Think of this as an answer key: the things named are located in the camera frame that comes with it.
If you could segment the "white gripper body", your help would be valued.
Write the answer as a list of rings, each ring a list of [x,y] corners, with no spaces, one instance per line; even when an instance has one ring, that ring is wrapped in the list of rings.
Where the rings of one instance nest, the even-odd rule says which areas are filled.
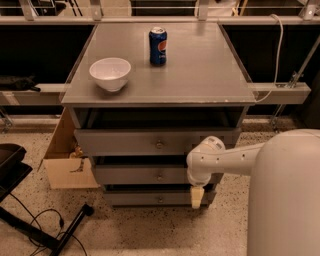
[[[204,187],[210,182],[211,174],[197,173],[194,172],[192,169],[188,169],[187,178],[192,186]]]

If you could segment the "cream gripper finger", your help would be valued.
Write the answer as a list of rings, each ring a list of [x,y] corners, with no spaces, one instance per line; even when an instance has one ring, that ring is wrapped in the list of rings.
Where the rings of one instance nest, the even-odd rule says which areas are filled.
[[[204,196],[204,188],[192,186],[190,188],[191,206],[193,209],[199,209]]]

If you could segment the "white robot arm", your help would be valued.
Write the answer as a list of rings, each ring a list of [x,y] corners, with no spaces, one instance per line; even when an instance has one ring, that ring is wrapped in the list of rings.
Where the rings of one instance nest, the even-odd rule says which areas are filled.
[[[215,173],[250,177],[247,256],[320,256],[319,130],[234,149],[207,137],[187,155],[194,209]]]

